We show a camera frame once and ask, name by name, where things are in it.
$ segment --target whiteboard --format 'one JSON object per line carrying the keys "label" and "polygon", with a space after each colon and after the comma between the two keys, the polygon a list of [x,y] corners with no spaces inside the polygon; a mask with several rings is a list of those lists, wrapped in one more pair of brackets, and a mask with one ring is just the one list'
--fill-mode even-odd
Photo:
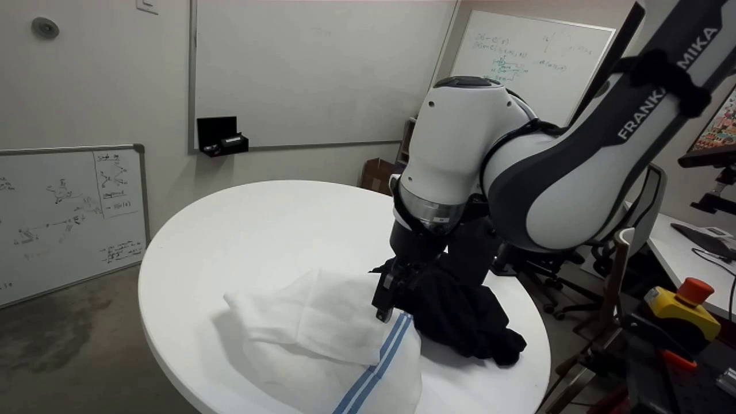
{"label": "whiteboard", "polygon": [[0,152],[0,305],[143,260],[143,146]]}
{"label": "whiteboard", "polygon": [[192,116],[237,115],[251,146],[397,142],[456,4],[195,0]]}
{"label": "whiteboard", "polygon": [[567,124],[612,39],[612,27],[472,12],[454,73],[495,77]]}

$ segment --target white cloth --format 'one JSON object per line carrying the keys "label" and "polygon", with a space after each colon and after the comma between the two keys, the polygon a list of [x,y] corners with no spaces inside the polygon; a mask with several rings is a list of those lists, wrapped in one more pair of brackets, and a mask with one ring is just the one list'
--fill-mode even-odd
{"label": "white cloth", "polygon": [[225,294],[251,381],[298,412],[409,414],[421,394],[412,317],[375,320],[375,275],[311,272],[271,294]]}

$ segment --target cable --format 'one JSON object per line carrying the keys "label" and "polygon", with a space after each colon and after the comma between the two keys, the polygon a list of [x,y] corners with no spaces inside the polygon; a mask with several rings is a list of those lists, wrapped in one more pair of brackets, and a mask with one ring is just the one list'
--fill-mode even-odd
{"label": "cable", "polygon": [[725,269],[726,273],[732,273],[733,282],[732,282],[732,292],[730,292],[730,321],[733,325],[733,289],[736,289],[736,269],[725,264],[718,254],[712,254],[710,250],[704,250],[704,248],[693,248],[693,253],[720,269]]}

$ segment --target white round table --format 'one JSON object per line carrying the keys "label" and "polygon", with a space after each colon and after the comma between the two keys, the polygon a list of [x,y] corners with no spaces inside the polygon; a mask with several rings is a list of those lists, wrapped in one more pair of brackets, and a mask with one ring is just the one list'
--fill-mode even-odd
{"label": "white round table", "polygon": [[[206,195],[173,216],[140,266],[140,312],[167,380],[199,412],[297,412],[248,381],[225,292],[275,289],[320,262],[328,246],[390,257],[390,198],[324,182],[261,182]],[[527,338],[513,368],[425,345],[419,414],[534,412],[550,381],[546,325],[514,277],[488,275],[511,327]]]}

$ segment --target floor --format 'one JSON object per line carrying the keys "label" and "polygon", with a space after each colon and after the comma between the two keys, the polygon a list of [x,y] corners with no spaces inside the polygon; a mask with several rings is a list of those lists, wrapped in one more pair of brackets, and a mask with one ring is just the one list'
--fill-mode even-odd
{"label": "floor", "polygon": [[[594,281],[574,269],[566,273]],[[195,412],[152,359],[135,292],[135,269],[129,269],[0,310],[0,412]],[[543,317],[552,341],[552,364],[585,345],[572,334],[574,320]],[[587,412],[601,396],[602,391],[590,386],[566,412]]]}

